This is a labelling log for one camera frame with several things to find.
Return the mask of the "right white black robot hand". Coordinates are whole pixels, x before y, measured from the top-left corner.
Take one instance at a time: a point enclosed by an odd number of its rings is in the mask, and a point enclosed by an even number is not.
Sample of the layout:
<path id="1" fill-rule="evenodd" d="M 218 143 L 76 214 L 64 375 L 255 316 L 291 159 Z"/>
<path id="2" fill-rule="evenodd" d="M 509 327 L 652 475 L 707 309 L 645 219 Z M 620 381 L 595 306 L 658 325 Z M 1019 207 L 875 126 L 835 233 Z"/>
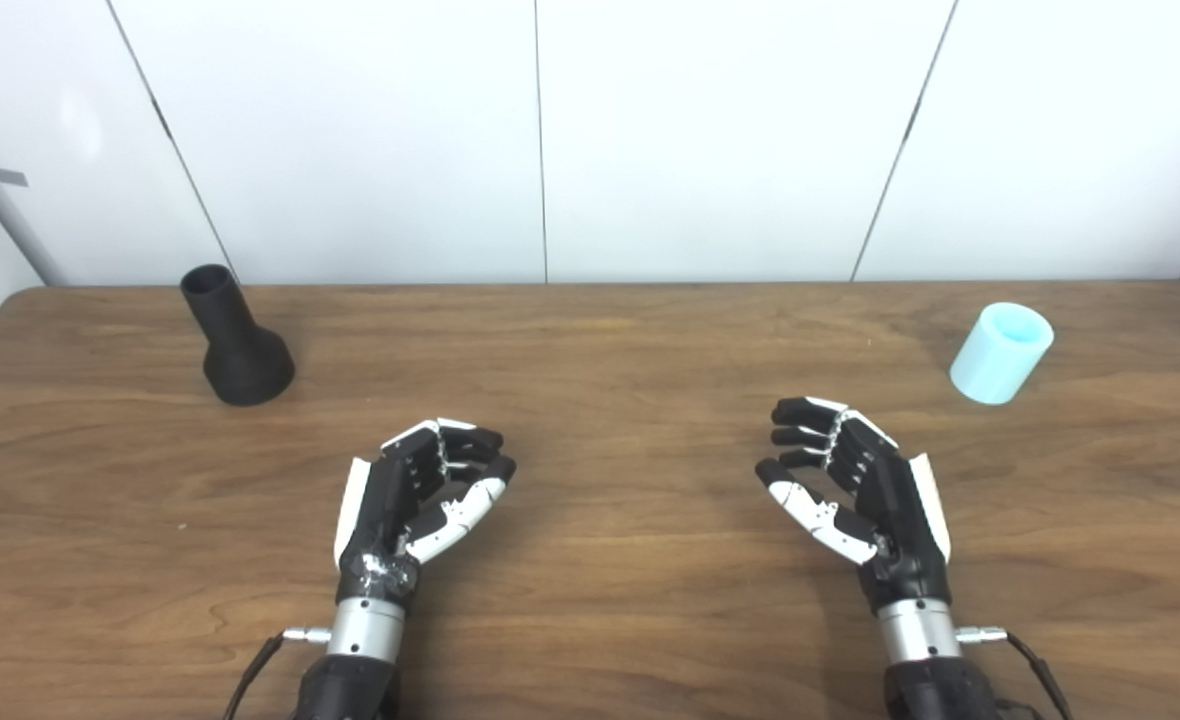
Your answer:
<path id="1" fill-rule="evenodd" d="M 817 397 L 772 410 L 782 454 L 755 466 L 792 519 L 856 565 L 870 611 L 892 603 L 951 606 L 951 539 L 927 454 L 905 457 L 858 410 Z"/>

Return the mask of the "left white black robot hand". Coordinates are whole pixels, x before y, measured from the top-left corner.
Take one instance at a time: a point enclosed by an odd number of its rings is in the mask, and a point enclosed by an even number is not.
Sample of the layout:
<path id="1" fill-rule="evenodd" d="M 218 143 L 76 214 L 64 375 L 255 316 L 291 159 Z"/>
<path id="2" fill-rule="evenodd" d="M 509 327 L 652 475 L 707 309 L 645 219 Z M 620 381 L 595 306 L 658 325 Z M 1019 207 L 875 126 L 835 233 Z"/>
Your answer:
<path id="1" fill-rule="evenodd" d="M 385 441 L 375 460 L 352 462 L 337 518 L 337 602 L 380 601 L 407 610 L 421 571 L 476 529 L 514 477 L 504 438 L 435 418 Z"/>

